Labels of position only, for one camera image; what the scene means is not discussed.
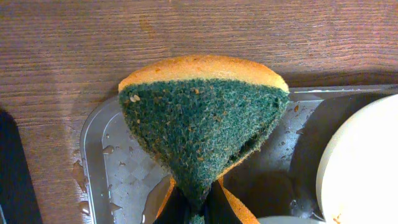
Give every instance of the sponge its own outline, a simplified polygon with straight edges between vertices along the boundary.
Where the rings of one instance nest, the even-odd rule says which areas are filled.
[[[288,93],[267,67],[214,55],[167,59],[119,84],[132,134],[171,171],[197,212],[211,183],[259,150],[286,109]]]

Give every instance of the wooden table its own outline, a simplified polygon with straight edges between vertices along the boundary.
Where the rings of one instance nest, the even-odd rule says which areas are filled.
[[[398,2],[0,3],[0,105],[16,119],[45,223],[81,223],[89,113],[132,71],[186,54],[263,63],[290,86],[398,83]]]

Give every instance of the white plate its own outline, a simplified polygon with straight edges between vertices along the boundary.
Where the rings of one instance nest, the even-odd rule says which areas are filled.
[[[398,223],[398,95],[365,106],[333,135],[317,198],[327,223]]]

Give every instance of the stainless steel tray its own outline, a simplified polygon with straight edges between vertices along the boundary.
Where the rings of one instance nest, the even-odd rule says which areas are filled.
[[[354,112],[374,100],[397,94],[398,88],[337,86],[290,91],[287,112],[262,150],[224,178],[226,188],[258,217],[321,216],[315,176],[331,135]],[[114,147],[112,154],[103,153],[106,146]],[[130,136],[117,96],[89,115],[81,132],[80,149],[88,177],[92,222],[140,223],[148,193],[167,173]],[[111,203],[122,209],[115,210]]]

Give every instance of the food residue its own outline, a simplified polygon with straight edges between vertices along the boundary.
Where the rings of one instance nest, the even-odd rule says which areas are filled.
[[[333,218],[333,221],[335,221],[336,224],[340,224],[341,223],[340,216],[341,216],[341,214],[339,214],[337,217]]]
[[[136,101],[140,101],[140,100],[141,100],[141,98],[139,98],[139,96],[137,96],[137,95],[134,95],[133,97],[134,97],[134,99],[135,99]]]

